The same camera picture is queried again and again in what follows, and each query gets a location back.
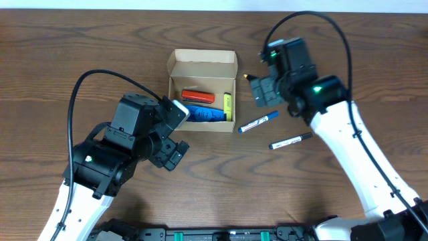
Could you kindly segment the yellow highlighter pen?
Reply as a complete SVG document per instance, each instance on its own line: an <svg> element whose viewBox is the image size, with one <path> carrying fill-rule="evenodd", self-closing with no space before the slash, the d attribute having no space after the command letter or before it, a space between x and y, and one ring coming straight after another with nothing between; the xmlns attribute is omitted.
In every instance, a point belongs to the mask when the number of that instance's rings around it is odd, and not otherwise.
<svg viewBox="0 0 428 241"><path fill-rule="evenodd" d="M231 122L233 118L232 104L232 97L230 93L225 92L223 95L223 112L225 115L225 120L228 122Z"/></svg>

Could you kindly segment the red stapler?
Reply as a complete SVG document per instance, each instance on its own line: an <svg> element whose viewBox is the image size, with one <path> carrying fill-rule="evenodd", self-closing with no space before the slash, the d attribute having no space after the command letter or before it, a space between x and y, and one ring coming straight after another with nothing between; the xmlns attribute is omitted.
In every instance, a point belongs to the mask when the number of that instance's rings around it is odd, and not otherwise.
<svg viewBox="0 0 428 241"><path fill-rule="evenodd" d="M214 94L196 90L182 90L181 97L187 102L200 102L205 104L213 104L215 102Z"/></svg>

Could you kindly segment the black correction tape dispenser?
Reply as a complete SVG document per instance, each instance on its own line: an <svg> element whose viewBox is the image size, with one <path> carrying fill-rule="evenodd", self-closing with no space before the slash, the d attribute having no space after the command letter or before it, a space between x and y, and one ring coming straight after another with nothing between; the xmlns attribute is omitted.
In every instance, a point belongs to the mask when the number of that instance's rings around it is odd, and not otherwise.
<svg viewBox="0 0 428 241"><path fill-rule="evenodd" d="M252 81L252 80L256 80L256 79L258 79L258 77L257 77L257 76L250 75L250 74L244 74L243 76L244 76L244 78L245 78L246 80L248 80L248 81Z"/></svg>

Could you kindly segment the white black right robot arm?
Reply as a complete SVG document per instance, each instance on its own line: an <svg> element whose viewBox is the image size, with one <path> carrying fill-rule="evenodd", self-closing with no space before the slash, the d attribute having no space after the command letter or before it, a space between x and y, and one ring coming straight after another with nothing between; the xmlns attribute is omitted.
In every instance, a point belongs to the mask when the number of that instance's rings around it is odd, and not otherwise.
<svg viewBox="0 0 428 241"><path fill-rule="evenodd" d="M318 77L302 38L266 46L270 74L250 78L258 106L288 104L334 153L355 188L365 219L327 218L312 227L315 240L426 240L427 202L395 171L336 76Z"/></svg>

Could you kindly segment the blue magnetic whiteboard duster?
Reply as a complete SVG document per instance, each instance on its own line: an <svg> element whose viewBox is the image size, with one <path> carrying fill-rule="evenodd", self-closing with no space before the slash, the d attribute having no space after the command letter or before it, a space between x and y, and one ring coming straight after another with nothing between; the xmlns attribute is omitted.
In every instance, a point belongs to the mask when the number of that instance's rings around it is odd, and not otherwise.
<svg viewBox="0 0 428 241"><path fill-rule="evenodd" d="M198 105L188 105L185 107L189 110L189 122L222 122L226 121L225 113L216 108L209 108Z"/></svg>

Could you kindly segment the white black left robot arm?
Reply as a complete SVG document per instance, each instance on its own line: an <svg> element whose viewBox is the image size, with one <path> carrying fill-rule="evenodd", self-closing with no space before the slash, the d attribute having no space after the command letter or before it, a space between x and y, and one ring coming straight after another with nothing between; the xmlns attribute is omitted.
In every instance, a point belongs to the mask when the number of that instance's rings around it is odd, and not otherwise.
<svg viewBox="0 0 428 241"><path fill-rule="evenodd" d="M64 171L56 204L39 239L85 240L134 175L138 162L149 160L172 171L189 145L169 136L189 115L178 100L125 94L112 122L100 123L74 146L74 164Z"/></svg>

